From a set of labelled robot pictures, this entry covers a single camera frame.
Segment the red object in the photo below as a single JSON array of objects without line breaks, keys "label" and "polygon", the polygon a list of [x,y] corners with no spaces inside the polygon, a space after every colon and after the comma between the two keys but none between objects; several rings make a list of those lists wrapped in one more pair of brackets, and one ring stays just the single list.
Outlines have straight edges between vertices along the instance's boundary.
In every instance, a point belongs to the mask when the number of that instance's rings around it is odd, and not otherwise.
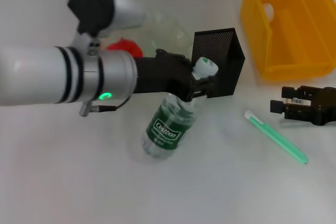
[{"label": "red object", "polygon": [[123,50],[129,52],[133,58],[142,58],[142,50],[137,44],[130,39],[120,39],[117,43],[111,44],[107,50]]}]

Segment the bottle cap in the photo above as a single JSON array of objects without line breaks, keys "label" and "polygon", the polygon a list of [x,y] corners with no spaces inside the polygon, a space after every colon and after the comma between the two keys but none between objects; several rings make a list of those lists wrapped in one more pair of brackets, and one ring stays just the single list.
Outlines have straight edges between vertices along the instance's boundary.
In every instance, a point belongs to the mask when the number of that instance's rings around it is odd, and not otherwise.
[{"label": "bottle cap", "polygon": [[211,60],[200,57],[194,66],[193,73],[197,75],[196,79],[214,76],[218,72],[218,66]]}]

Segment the green led light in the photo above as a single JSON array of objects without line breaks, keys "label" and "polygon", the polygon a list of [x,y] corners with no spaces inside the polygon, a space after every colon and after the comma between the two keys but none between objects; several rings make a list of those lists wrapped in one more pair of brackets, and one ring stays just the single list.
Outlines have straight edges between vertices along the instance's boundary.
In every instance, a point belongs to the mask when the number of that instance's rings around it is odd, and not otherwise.
[{"label": "green led light", "polygon": [[110,99],[112,96],[113,96],[113,94],[111,94],[111,93],[104,93],[104,94],[101,94],[98,99],[99,100],[107,100],[107,99]]}]

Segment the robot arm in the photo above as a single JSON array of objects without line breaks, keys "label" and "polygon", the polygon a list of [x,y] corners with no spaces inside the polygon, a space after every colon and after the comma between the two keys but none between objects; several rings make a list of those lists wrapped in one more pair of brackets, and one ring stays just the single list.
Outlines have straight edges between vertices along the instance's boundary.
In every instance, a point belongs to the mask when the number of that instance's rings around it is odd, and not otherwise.
[{"label": "robot arm", "polygon": [[100,50],[99,37],[140,26],[144,9],[134,0],[69,0],[79,20],[69,47],[0,50],[0,105],[127,99],[131,94],[170,92],[184,101],[204,95],[211,78],[195,80],[184,56],[158,50],[134,60],[125,51]]}]

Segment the green pen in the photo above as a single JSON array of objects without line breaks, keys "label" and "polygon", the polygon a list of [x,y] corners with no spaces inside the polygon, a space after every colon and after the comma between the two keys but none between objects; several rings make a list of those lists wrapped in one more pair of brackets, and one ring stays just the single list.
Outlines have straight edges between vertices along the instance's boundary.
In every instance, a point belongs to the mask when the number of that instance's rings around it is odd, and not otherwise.
[{"label": "green pen", "polygon": [[308,163],[307,156],[300,149],[298,149],[290,141],[288,141],[282,135],[276,132],[267,123],[264,123],[260,118],[254,115],[252,111],[250,110],[246,111],[245,118],[249,120],[255,127],[259,128],[262,132],[264,132],[274,142],[280,145],[280,147],[282,147],[286,152],[295,157],[299,162],[303,164]]}]

